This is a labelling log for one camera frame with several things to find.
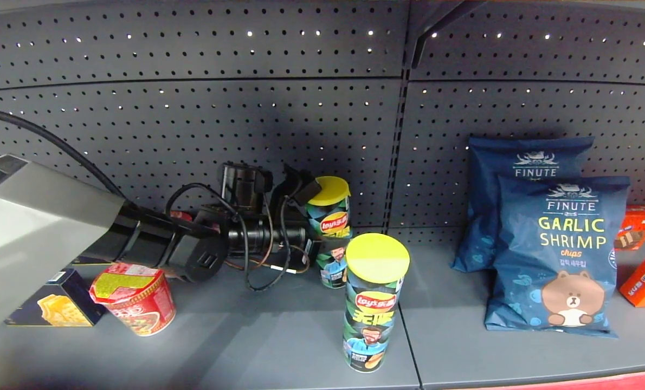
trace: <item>chip bag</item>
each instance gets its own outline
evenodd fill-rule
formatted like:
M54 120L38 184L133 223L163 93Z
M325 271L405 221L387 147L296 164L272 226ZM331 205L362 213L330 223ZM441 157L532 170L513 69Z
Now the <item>chip bag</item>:
M468 227L452 268L462 272L491 268L498 234L497 175L529 180L578 178L595 140L488 140L469 138Z
M614 239L628 177L500 176L499 185L501 229L486 328L616 337L605 310L617 281Z

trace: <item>lay's chip can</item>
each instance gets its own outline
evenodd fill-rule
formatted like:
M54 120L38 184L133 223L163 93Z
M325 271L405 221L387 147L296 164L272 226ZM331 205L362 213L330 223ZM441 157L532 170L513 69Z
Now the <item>lay's chip can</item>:
M349 184L335 176L320 176L315 179L322 191L307 204L308 222L325 239L351 238L352 227L349 222ZM320 266L320 280L326 287L344 287L347 280L347 260L345 246L325 250L315 259Z
M385 358L409 262L407 249L392 237L366 233L349 242L343 347L356 371L372 373Z

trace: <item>lay's logo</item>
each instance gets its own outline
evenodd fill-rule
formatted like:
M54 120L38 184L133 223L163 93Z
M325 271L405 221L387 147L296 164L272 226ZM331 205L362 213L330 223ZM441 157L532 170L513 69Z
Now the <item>lay's logo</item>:
M320 231L325 234L335 233L346 228L347 222L349 222L349 213L335 212L320 222Z
M365 291L357 294L356 303L362 311L376 311L383 313L395 306L397 296L381 291Z

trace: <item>red instant noodle cup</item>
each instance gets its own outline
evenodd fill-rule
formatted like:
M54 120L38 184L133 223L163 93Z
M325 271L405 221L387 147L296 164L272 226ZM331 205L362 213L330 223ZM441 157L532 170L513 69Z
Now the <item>red instant noodle cup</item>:
M89 294L138 336L156 335L176 316L164 272L114 263L96 277Z

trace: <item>brown bear cartoon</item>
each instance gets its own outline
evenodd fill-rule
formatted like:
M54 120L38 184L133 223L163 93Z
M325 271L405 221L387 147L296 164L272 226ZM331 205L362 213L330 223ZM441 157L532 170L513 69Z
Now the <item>brown bear cartoon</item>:
M604 289L587 271L578 275L559 271L556 279L541 289L541 302L551 313L551 325L585 326L602 309Z

